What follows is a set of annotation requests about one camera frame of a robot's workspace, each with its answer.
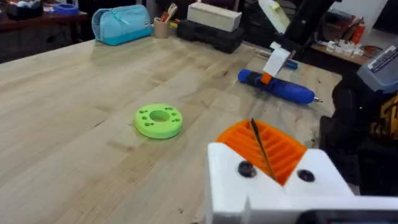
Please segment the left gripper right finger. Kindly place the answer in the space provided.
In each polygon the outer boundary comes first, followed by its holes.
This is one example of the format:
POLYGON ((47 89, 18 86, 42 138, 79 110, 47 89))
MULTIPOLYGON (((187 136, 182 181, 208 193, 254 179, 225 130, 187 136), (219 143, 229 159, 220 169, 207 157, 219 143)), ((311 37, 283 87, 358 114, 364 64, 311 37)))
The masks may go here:
POLYGON ((254 119, 251 128, 265 167, 257 181, 267 194, 291 197, 354 195, 325 152, 305 149, 277 129, 266 143, 254 119))

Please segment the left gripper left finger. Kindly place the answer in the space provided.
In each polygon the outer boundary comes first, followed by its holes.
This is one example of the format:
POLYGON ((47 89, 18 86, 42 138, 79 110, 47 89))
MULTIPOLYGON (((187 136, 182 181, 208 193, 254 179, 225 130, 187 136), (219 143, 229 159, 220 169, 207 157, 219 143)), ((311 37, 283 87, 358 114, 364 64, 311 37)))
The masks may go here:
POLYGON ((207 149, 206 222, 269 223, 284 193, 279 160, 281 132, 258 120, 243 120, 207 149))

